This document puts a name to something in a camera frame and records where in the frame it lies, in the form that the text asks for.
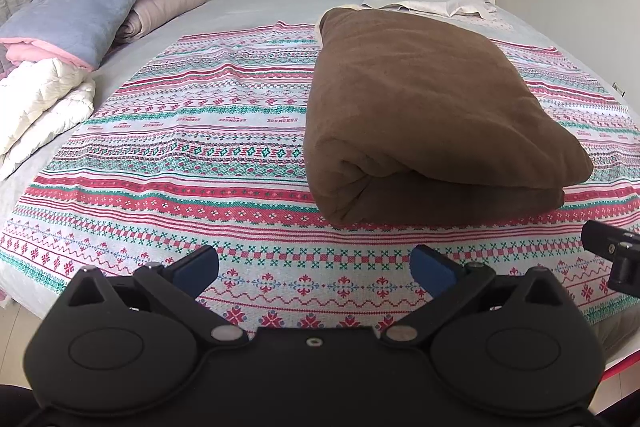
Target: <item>blue gripper pad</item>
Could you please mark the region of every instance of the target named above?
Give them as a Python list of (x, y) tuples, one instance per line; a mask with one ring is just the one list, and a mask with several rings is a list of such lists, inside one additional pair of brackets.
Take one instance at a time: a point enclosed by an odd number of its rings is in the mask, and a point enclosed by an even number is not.
[(162, 275), (191, 298), (196, 298), (217, 279), (219, 267), (216, 250), (201, 247), (165, 268)]
[(433, 248), (415, 247), (409, 256), (409, 270), (422, 289), (436, 298), (465, 274), (465, 269)]

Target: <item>white folded towel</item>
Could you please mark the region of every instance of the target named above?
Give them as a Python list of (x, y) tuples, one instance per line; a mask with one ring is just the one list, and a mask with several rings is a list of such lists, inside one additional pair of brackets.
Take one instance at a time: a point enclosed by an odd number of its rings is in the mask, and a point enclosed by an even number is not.
[(402, 9), (430, 13), (442, 17), (454, 15), (478, 15), (482, 19), (494, 20), (497, 11), (489, 0), (364, 0), (363, 6), (379, 9)]

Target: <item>white cloth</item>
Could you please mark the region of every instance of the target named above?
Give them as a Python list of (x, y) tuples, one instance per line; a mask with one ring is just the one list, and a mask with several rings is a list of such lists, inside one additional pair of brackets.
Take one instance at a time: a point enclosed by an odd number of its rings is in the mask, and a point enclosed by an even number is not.
[(0, 180), (39, 147), (91, 115), (95, 83), (85, 81), (86, 74), (57, 58), (46, 58), (23, 62), (0, 81)]
[(489, 0), (364, 0), (362, 4), (379, 9), (406, 8), (410, 11), (442, 17), (478, 15), (486, 20), (494, 20), (497, 11), (495, 5)]

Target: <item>patterned bedspread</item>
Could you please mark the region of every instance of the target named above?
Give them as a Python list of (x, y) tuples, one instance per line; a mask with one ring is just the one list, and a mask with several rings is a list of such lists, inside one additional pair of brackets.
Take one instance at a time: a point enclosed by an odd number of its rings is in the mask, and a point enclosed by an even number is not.
[(593, 159), (561, 209), (492, 227), (334, 229), (302, 155), (313, 35), (277, 23), (170, 46), (34, 179), (0, 235), (0, 270), (60, 292), (84, 264), (126, 275), (212, 245), (220, 276), (199, 300), (249, 331), (383, 328), (428, 299), (408, 270), (426, 243), (504, 274), (547, 266), (592, 323), (635, 302), (607, 290), (609, 264), (580, 244), (590, 218), (640, 231), (640, 132), (594, 78), (554, 48), (496, 42)]

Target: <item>pink pillow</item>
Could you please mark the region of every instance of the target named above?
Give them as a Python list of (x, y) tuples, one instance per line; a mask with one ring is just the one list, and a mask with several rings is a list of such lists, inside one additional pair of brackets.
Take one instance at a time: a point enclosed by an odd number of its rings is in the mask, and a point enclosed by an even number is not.
[(115, 42), (133, 42), (206, 0), (137, 0), (116, 33)]

